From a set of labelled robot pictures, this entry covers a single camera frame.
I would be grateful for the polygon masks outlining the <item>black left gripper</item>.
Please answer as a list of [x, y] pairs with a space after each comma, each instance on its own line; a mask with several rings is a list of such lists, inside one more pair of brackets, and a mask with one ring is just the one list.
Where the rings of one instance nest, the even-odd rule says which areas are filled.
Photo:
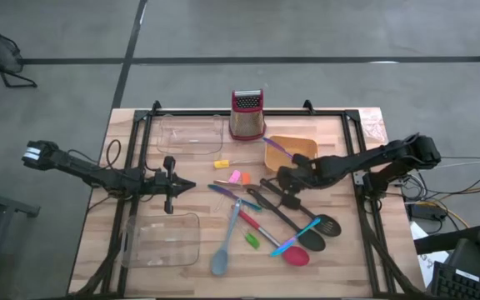
[[153, 171], [155, 172], [165, 172], [167, 174], [167, 186], [164, 188], [152, 188], [151, 182], [153, 180], [152, 177], [142, 177], [143, 181], [141, 183], [141, 187], [139, 188], [139, 192], [144, 195], [150, 195], [153, 198], [155, 195], [164, 195], [166, 197], [164, 202], [164, 212], [166, 214], [173, 214], [173, 197], [177, 198], [182, 193], [196, 187], [196, 183], [182, 177], [179, 177], [176, 173], [174, 174], [174, 167], [175, 167], [175, 159], [172, 156], [166, 156], [163, 160], [163, 167], [164, 169], [158, 168], [151, 168], [148, 166], [148, 163], [144, 163], [144, 170], [145, 171]]

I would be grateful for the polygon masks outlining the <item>rose gold cutlery piece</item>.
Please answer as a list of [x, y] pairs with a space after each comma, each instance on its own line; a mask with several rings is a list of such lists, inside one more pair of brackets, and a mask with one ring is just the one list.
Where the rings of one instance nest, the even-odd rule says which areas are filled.
[[227, 188], [231, 190], [248, 190], [248, 189], [260, 190], [262, 188], [261, 186], [255, 185], [255, 184], [240, 184], [240, 183], [233, 183], [233, 182], [228, 182], [223, 180], [214, 180], [213, 183], [222, 188]]

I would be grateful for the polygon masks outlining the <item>black nylon slotted spoon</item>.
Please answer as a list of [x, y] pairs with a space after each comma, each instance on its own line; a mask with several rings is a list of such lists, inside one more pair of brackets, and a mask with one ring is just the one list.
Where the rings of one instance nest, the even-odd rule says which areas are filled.
[[272, 179], [267, 180], [263, 178], [259, 182], [263, 187], [277, 194], [281, 198], [281, 204], [286, 208], [299, 210], [309, 216], [311, 219], [319, 218], [320, 222], [314, 226], [319, 233], [330, 238], [337, 237], [342, 233], [340, 224], [334, 218], [329, 217], [327, 214], [314, 214], [301, 204], [301, 200], [299, 198], [282, 191], [279, 187], [274, 185], [272, 183]]

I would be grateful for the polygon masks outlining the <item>yellow mini silicone spatula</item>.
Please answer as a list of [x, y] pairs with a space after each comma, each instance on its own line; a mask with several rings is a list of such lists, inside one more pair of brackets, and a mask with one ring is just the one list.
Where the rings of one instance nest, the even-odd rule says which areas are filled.
[[217, 160], [213, 162], [213, 167], [215, 169], [224, 169], [224, 168], [233, 168], [233, 167], [242, 167], [242, 166], [255, 166], [261, 165], [262, 160], [248, 159], [248, 160]]

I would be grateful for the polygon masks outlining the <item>teal pink iridescent cutlery piece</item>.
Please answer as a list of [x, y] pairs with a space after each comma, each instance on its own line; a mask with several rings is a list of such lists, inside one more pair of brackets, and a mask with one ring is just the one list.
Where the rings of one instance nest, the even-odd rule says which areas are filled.
[[304, 233], [309, 231], [312, 227], [315, 225], [318, 225], [321, 222], [321, 219], [319, 217], [316, 217], [310, 224], [308, 224], [304, 229], [302, 229], [300, 232], [298, 232], [296, 235], [292, 236], [289, 238], [284, 244], [279, 246], [276, 250], [274, 250], [270, 256], [271, 257], [276, 257], [284, 252], [286, 252]]

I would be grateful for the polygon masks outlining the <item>black nylon solid spoon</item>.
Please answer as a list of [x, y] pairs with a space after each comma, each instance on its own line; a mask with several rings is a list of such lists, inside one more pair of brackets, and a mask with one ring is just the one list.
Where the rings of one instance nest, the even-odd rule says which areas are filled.
[[[274, 204], [267, 200], [260, 192], [249, 188], [247, 193], [254, 197], [257, 200], [257, 203], [266, 209], [269, 209], [275, 213], [279, 218], [281, 218], [289, 227], [291, 227], [295, 233], [300, 233], [301, 228], [287, 217], [283, 212], [281, 212]], [[325, 240], [312, 229], [308, 229], [304, 234], [302, 234], [298, 241], [307, 249], [314, 252], [321, 252], [325, 249], [326, 243]]]

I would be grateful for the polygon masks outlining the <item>green mini silicone spatula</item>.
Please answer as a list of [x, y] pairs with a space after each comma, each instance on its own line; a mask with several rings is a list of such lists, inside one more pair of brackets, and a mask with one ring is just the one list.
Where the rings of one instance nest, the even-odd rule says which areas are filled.
[[[237, 226], [236, 224], [233, 223], [233, 213], [234, 213], [234, 210], [232, 209], [231, 212], [227, 215], [227, 217], [229, 219], [228, 228], [231, 228], [230, 238], [233, 236], [232, 234], [234, 233], [234, 231], [236, 229], [236, 226]], [[260, 248], [260, 242], [258, 241], [258, 239], [252, 233], [250, 233], [243, 225], [239, 226], [239, 231], [243, 235], [245, 241], [252, 248], [254, 248], [254, 249], [259, 249]], [[223, 243], [229, 243], [230, 238], [228, 240], [224, 241]]]

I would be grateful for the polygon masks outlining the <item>red silicone spoon steel handle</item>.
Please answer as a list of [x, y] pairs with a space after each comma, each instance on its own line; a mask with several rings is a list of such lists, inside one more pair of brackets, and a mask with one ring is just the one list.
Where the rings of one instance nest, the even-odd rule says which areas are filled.
[[[280, 250], [281, 243], [247, 213], [240, 210], [238, 216], [254, 229], [258, 230], [277, 250]], [[303, 248], [293, 245], [281, 251], [279, 256], [281, 256], [286, 263], [297, 267], [305, 266], [310, 262], [308, 253]]]

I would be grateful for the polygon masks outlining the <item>grey silicone spoon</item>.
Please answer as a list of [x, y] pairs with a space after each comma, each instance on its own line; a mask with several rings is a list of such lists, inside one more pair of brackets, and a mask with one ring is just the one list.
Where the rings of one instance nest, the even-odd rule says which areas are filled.
[[232, 216], [228, 225], [227, 234], [220, 248], [215, 252], [211, 261], [211, 272], [214, 276], [223, 276], [228, 270], [228, 246], [230, 243], [233, 229], [236, 225], [238, 214], [242, 206], [242, 201], [237, 200], [233, 206]]

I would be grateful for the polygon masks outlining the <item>purple iridescent cutlery piece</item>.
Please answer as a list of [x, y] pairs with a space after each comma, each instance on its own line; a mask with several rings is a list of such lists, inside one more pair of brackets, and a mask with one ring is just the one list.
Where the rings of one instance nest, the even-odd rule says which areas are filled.
[[273, 147], [273, 148], [277, 149], [278, 151], [280, 151], [281, 153], [285, 154], [288, 158], [293, 159], [293, 155], [291, 153], [289, 153], [284, 147], [282, 147], [278, 143], [274, 142], [272, 139], [267, 138], [267, 137], [262, 137], [262, 140], [266, 144], [270, 145], [271, 147]]

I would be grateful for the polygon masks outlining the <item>orange plastic basket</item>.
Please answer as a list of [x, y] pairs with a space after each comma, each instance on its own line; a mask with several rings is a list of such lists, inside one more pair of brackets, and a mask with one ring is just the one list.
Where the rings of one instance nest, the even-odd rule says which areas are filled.
[[[314, 159], [318, 155], [318, 144], [307, 138], [273, 135], [269, 138], [279, 146], [283, 147], [289, 154], [302, 154]], [[292, 159], [282, 151], [266, 144], [264, 163], [268, 170], [276, 172], [280, 167], [294, 168]]]

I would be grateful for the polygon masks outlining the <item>upper clear plastic container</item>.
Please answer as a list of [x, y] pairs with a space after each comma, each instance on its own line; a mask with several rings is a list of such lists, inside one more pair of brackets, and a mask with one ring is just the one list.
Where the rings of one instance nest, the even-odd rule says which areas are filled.
[[223, 147], [223, 119], [219, 116], [166, 115], [160, 122], [157, 150], [172, 155], [209, 155]]

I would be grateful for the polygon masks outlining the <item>black power adapter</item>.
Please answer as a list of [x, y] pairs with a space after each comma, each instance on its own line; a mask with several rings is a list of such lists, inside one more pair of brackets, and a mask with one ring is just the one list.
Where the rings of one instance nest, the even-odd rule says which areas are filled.
[[410, 218], [419, 218], [432, 221], [442, 221], [446, 216], [446, 211], [435, 205], [411, 205], [408, 207]]

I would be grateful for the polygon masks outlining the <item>white paper sheet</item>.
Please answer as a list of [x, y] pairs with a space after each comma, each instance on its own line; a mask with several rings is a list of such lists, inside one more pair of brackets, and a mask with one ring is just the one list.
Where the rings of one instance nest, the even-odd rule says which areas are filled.
[[[428, 234], [414, 221], [410, 222], [410, 229], [412, 233], [412, 238], [414, 240], [428, 237]], [[425, 287], [427, 288], [433, 280], [434, 263], [445, 263], [449, 258], [449, 252], [438, 251], [426, 254], [419, 254], [417, 258], [422, 273], [422, 279], [424, 281]]]

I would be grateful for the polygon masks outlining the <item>black aluminium table frame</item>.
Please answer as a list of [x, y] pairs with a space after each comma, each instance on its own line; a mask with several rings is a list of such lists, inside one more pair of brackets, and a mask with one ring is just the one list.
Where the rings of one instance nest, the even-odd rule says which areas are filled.
[[[378, 128], [386, 134], [380, 108], [370, 107], [362, 112], [377, 114]], [[346, 108], [271, 108], [265, 109], [267, 133], [295, 138], [311, 138], [318, 144], [320, 155], [348, 155], [358, 153], [360, 112]], [[152, 113], [151, 108], [113, 109], [107, 126], [102, 163], [106, 162], [106, 146], [119, 139], [124, 149], [128, 146], [135, 113]], [[213, 118], [218, 113], [224, 116], [224, 129], [228, 130], [230, 109], [159, 109], [152, 116], [151, 146], [147, 147], [148, 162], [162, 166], [164, 155], [156, 146], [159, 137], [159, 114], [172, 115], [181, 127], [195, 126], [203, 117]], [[235, 142], [224, 137], [220, 158], [262, 160], [263, 142]], [[359, 224], [358, 201], [354, 194], [351, 175], [335, 186], [323, 190], [307, 190], [299, 193], [302, 203], [314, 213], [325, 213], [342, 225], [342, 235], [325, 237], [326, 249], [311, 252], [306, 267], [293, 267], [282, 258], [269, 257], [272, 247], [266, 239], [260, 250], [248, 246], [241, 233], [235, 229], [229, 248], [228, 270], [223, 277], [211, 274], [212, 255], [225, 237], [231, 199], [214, 212], [220, 196], [207, 188], [214, 179], [225, 178], [232, 171], [215, 170], [213, 159], [202, 156], [174, 154], [177, 174], [197, 183], [197, 186], [173, 200], [174, 213], [195, 213], [200, 220], [201, 241], [199, 259], [191, 266], [143, 267], [127, 271], [125, 287], [120, 298], [369, 298], [373, 296], [368, 271], [367, 254], [363, 246]], [[380, 220], [384, 226], [387, 251], [408, 281], [420, 292], [425, 291], [423, 276], [418, 263], [410, 223], [403, 200], [395, 195], [383, 200]], [[121, 209], [125, 222], [131, 207], [130, 202], [117, 205], [116, 200], [107, 200], [96, 206], [86, 216], [82, 226], [68, 293], [83, 288], [107, 255], [117, 208]]]

